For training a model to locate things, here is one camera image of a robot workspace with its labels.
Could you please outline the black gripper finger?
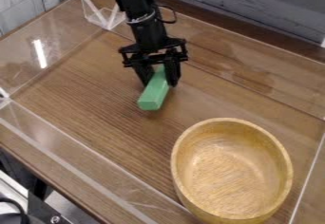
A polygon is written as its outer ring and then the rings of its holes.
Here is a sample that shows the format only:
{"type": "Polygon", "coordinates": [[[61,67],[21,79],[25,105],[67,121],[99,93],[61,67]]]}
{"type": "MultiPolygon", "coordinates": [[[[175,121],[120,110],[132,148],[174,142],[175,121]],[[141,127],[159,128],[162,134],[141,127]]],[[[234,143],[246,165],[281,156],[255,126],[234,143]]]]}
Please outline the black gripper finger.
{"type": "Polygon", "coordinates": [[[164,77],[170,86],[175,87],[180,78],[180,63],[176,58],[166,57],[163,60],[164,77]]]}
{"type": "Polygon", "coordinates": [[[147,85],[155,73],[154,67],[148,64],[135,64],[133,71],[141,84],[147,85]]]}

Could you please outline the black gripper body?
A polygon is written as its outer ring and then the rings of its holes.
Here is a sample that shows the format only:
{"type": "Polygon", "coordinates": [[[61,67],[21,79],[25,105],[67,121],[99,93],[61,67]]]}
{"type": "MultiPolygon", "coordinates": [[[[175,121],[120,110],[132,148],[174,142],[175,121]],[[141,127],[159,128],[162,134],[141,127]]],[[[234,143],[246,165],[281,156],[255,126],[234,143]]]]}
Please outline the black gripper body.
{"type": "Polygon", "coordinates": [[[144,14],[128,17],[127,25],[135,42],[119,49],[125,67],[164,65],[179,67],[187,60],[187,41],[167,35],[160,16],[144,14]]]}

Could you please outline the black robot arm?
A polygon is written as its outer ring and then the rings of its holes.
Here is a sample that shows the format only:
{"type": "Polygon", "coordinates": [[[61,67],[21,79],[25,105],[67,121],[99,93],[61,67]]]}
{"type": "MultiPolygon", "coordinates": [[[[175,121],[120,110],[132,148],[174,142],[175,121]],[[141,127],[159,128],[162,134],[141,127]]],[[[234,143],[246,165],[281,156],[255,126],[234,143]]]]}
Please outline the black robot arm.
{"type": "Polygon", "coordinates": [[[154,76],[152,65],[163,65],[167,84],[175,86],[182,76],[180,62],[187,60],[187,41],[167,36],[156,0],[115,0],[125,13],[135,43],[121,47],[123,65],[131,67],[144,85],[154,76]]]}

